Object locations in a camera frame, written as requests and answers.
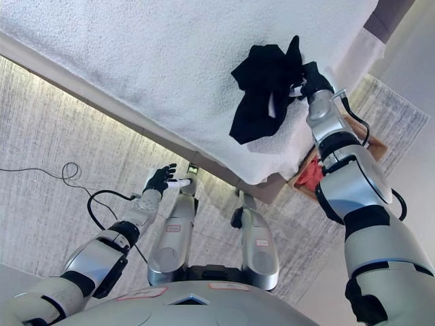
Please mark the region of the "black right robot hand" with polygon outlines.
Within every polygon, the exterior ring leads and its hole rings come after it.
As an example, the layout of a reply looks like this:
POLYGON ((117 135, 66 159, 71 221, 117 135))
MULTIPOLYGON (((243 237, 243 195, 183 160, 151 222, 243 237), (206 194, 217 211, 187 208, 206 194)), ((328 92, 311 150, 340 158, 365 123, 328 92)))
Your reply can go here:
POLYGON ((300 100, 310 99, 316 92, 323 90, 334 94, 334 88, 330 82, 319 72, 315 61, 308 62, 302 66, 302 81, 291 86, 289 97, 300 100))

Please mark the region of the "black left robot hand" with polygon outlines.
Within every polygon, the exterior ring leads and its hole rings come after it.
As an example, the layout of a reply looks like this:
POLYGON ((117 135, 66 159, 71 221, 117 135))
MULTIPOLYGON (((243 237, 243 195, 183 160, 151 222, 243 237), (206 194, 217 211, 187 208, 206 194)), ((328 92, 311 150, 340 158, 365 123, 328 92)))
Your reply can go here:
POLYGON ((176 163, 172 163, 157 169, 154 174, 146 181, 142 193, 147 190, 156 190, 162 196, 164 191, 168 188, 181 188, 191 185, 191 178, 174 178, 176 167, 176 163))

